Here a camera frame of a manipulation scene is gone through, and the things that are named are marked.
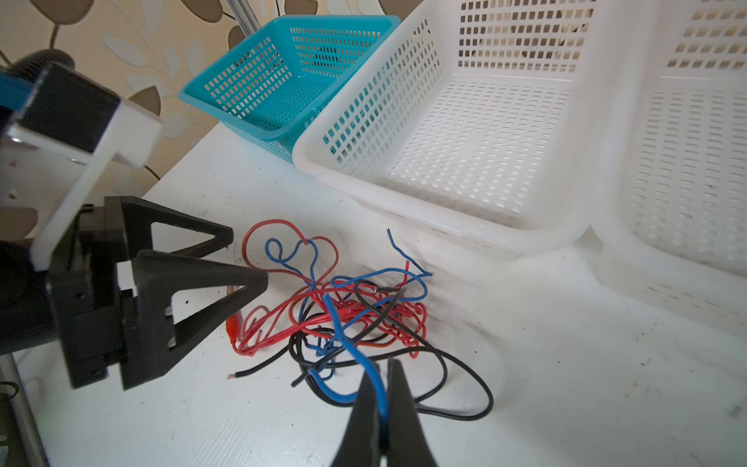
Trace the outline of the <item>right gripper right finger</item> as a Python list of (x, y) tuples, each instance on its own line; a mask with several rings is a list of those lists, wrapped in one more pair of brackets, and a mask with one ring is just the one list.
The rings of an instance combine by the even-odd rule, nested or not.
[(436, 467), (417, 414), (414, 397), (402, 363), (396, 359), (387, 362), (387, 434), (385, 456), (388, 466)]

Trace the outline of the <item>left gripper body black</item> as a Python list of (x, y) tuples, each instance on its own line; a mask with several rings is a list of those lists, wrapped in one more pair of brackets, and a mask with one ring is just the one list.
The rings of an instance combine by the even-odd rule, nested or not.
[(59, 342), (73, 387), (106, 379), (112, 365), (124, 388), (140, 384), (136, 299), (117, 278), (118, 264), (140, 250), (139, 208), (136, 197), (85, 205), (41, 272), (28, 239), (2, 241), (2, 354)]

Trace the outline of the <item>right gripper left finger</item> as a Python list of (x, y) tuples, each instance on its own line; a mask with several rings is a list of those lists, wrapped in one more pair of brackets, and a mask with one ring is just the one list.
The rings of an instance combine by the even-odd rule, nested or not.
[(381, 466), (381, 418), (377, 393), (365, 374), (332, 467)]

